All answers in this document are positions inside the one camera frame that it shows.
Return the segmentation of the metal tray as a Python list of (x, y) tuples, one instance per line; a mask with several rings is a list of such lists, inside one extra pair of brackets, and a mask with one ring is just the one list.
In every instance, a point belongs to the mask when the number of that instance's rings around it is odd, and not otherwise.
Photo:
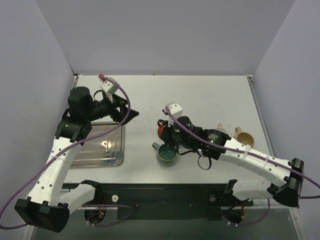
[(83, 144), (72, 161), (72, 168), (117, 167), (124, 161), (125, 127)]

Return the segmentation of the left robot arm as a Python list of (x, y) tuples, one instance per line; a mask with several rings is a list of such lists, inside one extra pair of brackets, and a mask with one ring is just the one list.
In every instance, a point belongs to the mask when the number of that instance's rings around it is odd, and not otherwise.
[(103, 202), (102, 186), (93, 180), (84, 180), (76, 189), (60, 195), (72, 161), (92, 130), (92, 122), (111, 117), (121, 126), (139, 115), (131, 109), (127, 98), (115, 93), (108, 97), (107, 90), (100, 92), (102, 100), (95, 100), (84, 86), (70, 91), (68, 108), (58, 124), (46, 166), (27, 197), (18, 199), (14, 206), (26, 224), (59, 233), (76, 209), (87, 203), (97, 206)]

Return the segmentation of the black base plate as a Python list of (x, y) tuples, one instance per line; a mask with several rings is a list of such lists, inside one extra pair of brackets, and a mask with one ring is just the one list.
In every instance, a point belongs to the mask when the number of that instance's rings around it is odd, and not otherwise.
[(130, 212), (124, 206), (131, 206), (132, 220), (220, 220), (222, 208), (251, 207), (253, 201), (236, 199), (225, 183), (103, 183), (89, 204), (119, 205), (118, 219)]

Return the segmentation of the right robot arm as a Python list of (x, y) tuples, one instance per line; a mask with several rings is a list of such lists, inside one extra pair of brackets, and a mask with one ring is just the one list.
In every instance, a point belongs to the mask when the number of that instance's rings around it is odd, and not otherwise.
[(209, 160), (220, 160), (242, 167), (260, 176), (258, 180), (229, 180), (223, 192), (230, 205), (247, 199), (273, 198), (287, 207), (298, 207), (303, 184), (304, 162), (298, 158), (285, 160), (269, 156), (240, 143), (217, 129), (194, 126), (187, 116), (177, 122), (157, 121), (158, 137), (168, 146), (183, 146)]

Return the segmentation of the beige mug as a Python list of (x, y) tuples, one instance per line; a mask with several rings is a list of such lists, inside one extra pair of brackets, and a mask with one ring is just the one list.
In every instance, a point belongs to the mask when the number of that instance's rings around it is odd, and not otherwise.
[(253, 147), (255, 144), (254, 137), (251, 134), (242, 131), (242, 129), (240, 127), (235, 128), (234, 138), (243, 145), (249, 145), (249, 146)]

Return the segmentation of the red mug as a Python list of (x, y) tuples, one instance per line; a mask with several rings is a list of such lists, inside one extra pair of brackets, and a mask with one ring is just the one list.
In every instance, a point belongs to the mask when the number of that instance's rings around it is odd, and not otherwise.
[(157, 135), (164, 142), (166, 140), (168, 140), (168, 137), (169, 137), (169, 135), (168, 135), (168, 126), (166, 128), (158, 128), (158, 126), (157, 126)]

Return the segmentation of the green mug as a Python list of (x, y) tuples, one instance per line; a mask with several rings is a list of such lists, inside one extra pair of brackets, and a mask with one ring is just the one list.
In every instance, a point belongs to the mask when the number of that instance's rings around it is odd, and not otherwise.
[(170, 168), (177, 163), (178, 153), (175, 147), (153, 142), (152, 148), (156, 151), (156, 159), (162, 167)]

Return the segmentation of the pink mug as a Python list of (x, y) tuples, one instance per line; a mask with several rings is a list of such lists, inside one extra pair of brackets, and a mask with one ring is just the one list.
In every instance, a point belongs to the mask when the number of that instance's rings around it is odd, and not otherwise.
[(219, 123), (218, 126), (215, 128), (217, 131), (220, 131), (221, 133), (224, 133), (226, 135), (230, 135), (229, 131), (223, 127), (222, 123)]

